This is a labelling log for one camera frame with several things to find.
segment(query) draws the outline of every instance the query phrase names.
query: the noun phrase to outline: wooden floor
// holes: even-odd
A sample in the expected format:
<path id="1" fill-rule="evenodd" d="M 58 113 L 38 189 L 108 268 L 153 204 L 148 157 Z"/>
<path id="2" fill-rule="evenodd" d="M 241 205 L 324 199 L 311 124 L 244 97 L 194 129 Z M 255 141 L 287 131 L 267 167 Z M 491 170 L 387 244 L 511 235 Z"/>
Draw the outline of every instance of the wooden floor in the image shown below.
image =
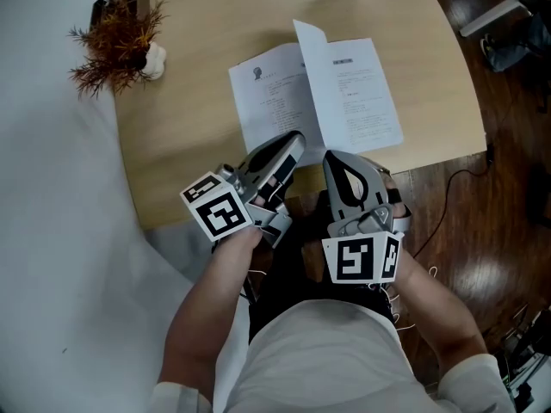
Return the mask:
<path id="1" fill-rule="evenodd" d="M 503 0 L 438 0 L 455 32 Z M 494 22 L 485 31 L 497 36 L 526 17 L 521 9 Z M 522 62 L 505 73 L 489 71 L 480 53 L 484 32 L 467 39 L 457 34 L 465 55 L 487 142 L 495 160 L 487 175 L 462 173 L 449 190 L 449 207 L 442 226 L 418 260 L 438 267 L 437 278 L 451 288 L 474 314 L 491 351 L 517 324 L 513 316 L 529 305 L 526 321 L 551 303 L 551 230 L 530 225 L 525 201 L 529 168 L 542 162 L 551 169 L 551 115 L 538 114 L 535 89 Z M 485 156 L 464 157 L 395 176 L 402 197 L 413 211 L 406 248 L 416 252 L 430 235 L 443 211 L 449 177 L 459 169 L 483 172 Z M 291 208 L 307 212 L 315 198 L 292 200 Z M 410 325 L 405 308 L 398 327 Z M 416 329 L 400 332 L 419 380 L 437 380 L 436 359 Z"/>

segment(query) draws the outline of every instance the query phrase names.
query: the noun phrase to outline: wooden table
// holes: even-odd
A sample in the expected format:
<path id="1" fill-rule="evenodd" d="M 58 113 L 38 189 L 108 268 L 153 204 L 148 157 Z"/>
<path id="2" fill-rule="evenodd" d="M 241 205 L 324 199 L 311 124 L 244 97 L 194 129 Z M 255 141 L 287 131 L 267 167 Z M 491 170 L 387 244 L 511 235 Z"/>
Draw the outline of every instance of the wooden table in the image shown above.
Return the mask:
<path id="1" fill-rule="evenodd" d="M 159 80 L 116 100 L 121 150 L 145 229 L 189 219 L 178 193 L 245 144 L 228 69 L 297 41 L 293 19 L 327 39 L 373 38 L 404 132 L 399 146 L 366 156 L 392 172 L 486 149 L 461 49 L 436 0 L 167 0 Z M 295 172 L 288 197 L 325 187 L 320 166 Z"/>

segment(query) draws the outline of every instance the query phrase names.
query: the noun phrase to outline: forearm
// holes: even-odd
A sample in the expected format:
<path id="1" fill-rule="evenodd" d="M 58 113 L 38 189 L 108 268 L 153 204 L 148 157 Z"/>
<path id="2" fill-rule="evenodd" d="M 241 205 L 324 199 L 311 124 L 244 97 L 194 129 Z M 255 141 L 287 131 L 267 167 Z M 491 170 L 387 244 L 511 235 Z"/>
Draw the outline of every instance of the forearm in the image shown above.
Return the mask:
<path id="1" fill-rule="evenodd" d="M 212 402 L 218 355 L 232 327 L 255 243 L 222 243 L 178 309 L 159 382 L 194 387 Z"/>
<path id="2" fill-rule="evenodd" d="M 486 352 L 468 308 L 406 251 L 401 253 L 393 286 L 419 333 L 434 350 L 442 374 L 467 357 Z"/>

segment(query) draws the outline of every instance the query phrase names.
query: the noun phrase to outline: open booklet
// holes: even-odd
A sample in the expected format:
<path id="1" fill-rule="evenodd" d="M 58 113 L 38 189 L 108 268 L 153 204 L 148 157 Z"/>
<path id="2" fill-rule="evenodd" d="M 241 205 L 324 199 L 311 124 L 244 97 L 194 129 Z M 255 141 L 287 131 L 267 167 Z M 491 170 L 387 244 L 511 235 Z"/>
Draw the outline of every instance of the open booklet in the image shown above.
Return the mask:
<path id="1" fill-rule="evenodd" d="M 399 126 L 371 39 L 327 43 L 315 26 L 294 21 L 299 44 L 284 44 L 230 69 L 248 152 L 300 130 L 300 165 L 320 163 L 326 149 L 360 153 L 400 144 Z"/>

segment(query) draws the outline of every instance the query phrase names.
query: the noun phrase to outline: small white pot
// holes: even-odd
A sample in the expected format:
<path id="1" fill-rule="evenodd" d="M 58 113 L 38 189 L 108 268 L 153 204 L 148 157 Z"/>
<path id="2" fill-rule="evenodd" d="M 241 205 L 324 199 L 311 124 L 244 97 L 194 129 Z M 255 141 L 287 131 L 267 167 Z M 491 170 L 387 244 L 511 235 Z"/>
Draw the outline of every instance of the small white pot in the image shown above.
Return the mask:
<path id="1" fill-rule="evenodd" d="M 149 51 L 145 56 L 145 67 L 142 71 L 151 79 L 161 78 L 164 73 L 164 61 L 166 60 L 166 51 L 155 41 L 149 45 Z"/>

